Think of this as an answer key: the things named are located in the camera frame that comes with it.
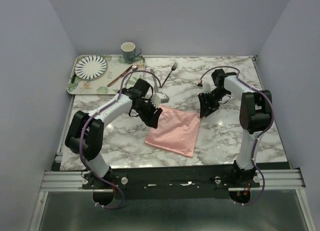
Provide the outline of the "pink cloth napkin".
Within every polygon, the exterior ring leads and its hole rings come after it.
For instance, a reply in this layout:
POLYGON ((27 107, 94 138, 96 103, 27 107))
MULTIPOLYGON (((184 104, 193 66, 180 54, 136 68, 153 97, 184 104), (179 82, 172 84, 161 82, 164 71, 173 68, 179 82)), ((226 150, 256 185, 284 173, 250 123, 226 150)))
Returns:
POLYGON ((194 156, 200 114, 162 105, 156 129, 150 128, 145 144, 184 157, 194 156))

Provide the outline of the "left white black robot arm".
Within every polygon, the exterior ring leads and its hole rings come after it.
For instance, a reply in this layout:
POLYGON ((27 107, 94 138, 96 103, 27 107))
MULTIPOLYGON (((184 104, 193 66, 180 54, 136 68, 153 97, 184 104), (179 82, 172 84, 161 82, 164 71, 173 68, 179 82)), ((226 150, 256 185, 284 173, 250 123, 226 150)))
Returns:
POLYGON ((113 99, 90 112, 77 111, 68 129, 65 146, 78 154, 85 168, 94 174, 93 182, 101 189, 107 188, 111 182, 108 174, 111 167, 101 155, 104 129, 122 114, 131 115, 132 111, 150 128, 157 129, 162 109, 151 98, 146 98, 151 85, 139 78, 133 87, 123 88, 113 99))

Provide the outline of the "silver spoon on tray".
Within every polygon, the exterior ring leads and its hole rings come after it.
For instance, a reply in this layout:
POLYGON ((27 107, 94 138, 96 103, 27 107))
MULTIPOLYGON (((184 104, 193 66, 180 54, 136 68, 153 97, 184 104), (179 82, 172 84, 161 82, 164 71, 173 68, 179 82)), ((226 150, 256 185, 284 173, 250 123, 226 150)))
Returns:
POLYGON ((128 69, 128 72, 125 74, 126 75, 125 85, 127 85, 127 83, 130 81, 130 78, 133 75, 132 72, 137 70, 138 70, 138 65, 136 63, 132 64, 131 67, 128 69))

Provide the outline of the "aluminium rail frame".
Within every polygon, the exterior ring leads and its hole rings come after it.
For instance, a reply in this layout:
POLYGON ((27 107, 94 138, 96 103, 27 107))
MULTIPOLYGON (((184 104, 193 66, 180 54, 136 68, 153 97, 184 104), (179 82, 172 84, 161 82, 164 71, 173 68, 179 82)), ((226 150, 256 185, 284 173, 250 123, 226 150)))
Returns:
POLYGON ((32 231, 313 231, 315 224, 299 169, 286 162, 259 164, 260 187, 234 197, 126 199, 113 191, 83 189, 87 172, 73 154, 58 152, 43 175, 32 231))

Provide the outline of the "black silver fork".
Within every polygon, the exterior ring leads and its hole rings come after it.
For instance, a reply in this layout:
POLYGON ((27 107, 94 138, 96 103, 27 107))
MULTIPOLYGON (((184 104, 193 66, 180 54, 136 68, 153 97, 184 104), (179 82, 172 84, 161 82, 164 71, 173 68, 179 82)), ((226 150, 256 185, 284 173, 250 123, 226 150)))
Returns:
POLYGON ((164 81, 162 82, 162 85, 160 86, 160 88, 163 88, 165 83, 167 82, 167 80, 169 79, 169 77, 171 76, 172 72, 175 71, 178 67, 178 62, 175 62, 173 64, 173 66, 170 69, 170 72, 168 73, 168 75, 166 76, 166 78, 164 79, 164 81))

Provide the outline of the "copper knife on tray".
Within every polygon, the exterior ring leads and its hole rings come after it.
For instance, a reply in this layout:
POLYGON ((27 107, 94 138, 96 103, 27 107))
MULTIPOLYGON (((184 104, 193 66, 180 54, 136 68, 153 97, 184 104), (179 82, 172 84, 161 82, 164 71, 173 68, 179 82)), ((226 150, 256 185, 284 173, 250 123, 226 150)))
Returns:
POLYGON ((124 72, 122 72, 119 76, 117 76, 113 81, 111 81, 107 87, 113 86, 118 80, 122 79, 130 70, 132 69, 132 65, 128 67, 124 72))

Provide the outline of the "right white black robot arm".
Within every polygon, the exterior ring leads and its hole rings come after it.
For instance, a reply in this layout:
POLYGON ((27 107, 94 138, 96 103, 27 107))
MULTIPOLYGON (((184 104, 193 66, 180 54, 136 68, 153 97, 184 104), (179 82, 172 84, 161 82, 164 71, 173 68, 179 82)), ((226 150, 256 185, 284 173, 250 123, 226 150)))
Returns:
POLYGON ((234 162, 234 169, 230 174, 230 182, 241 187, 248 181, 247 171, 254 171, 255 159, 262 136, 272 127, 275 116, 272 104, 272 94, 269 90, 259 90, 240 78, 240 70, 225 72, 225 66, 211 68, 212 81, 203 83, 202 76, 198 86, 202 92, 198 95, 200 103, 200 118, 205 118, 220 107, 223 97, 234 95, 240 99, 239 123, 243 129, 239 154, 234 162))

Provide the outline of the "leaf pattern serving tray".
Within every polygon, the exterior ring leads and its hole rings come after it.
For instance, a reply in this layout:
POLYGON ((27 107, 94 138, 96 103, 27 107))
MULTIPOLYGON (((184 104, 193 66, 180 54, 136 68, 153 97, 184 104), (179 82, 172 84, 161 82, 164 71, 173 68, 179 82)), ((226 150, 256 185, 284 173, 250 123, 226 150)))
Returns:
POLYGON ((66 90, 71 95, 114 95, 131 70, 122 55, 81 55, 74 62, 66 90))

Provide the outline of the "green ceramic mug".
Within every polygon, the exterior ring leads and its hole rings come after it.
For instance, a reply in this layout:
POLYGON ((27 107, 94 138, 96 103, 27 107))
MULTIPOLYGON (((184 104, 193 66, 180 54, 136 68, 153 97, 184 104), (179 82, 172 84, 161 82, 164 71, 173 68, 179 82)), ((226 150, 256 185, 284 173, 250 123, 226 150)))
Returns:
POLYGON ((142 49, 136 47, 132 42, 125 42, 120 46, 122 56, 127 64, 133 64, 136 58, 142 53, 142 49))

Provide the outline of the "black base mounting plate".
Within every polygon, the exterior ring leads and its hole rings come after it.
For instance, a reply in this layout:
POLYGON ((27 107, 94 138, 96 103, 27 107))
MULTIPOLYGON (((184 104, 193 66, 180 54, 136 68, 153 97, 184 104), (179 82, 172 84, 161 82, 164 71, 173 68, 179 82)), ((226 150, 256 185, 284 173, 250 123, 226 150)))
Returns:
POLYGON ((237 171, 232 164, 113 168, 99 180, 87 173, 82 188, 94 192, 123 191, 127 200, 228 199, 236 192, 259 188, 255 169, 237 171))

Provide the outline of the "striped white plate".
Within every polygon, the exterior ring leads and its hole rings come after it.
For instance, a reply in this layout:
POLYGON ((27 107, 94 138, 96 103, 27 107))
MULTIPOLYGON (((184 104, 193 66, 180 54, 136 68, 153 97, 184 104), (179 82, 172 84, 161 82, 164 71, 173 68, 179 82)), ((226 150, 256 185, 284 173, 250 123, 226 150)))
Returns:
POLYGON ((86 81, 102 76, 108 68, 106 59, 100 55, 88 55, 80 58, 75 64, 74 74, 86 81))

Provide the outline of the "silver table knife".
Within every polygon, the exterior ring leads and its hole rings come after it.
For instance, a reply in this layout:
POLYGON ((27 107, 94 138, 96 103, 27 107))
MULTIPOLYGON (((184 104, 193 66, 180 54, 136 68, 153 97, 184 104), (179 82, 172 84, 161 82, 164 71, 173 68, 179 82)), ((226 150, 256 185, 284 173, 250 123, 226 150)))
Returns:
POLYGON ((157 79, 157 76, 155 74, 155 71, 152 68, 149 71, 151 73, 151 76, 152 76, 152 79, 153 79, 153 83, 154 83, 153 90, 154 90, 155 93, 158 93, 159 92, 159 86, 158 86, 158 79, 157 79))

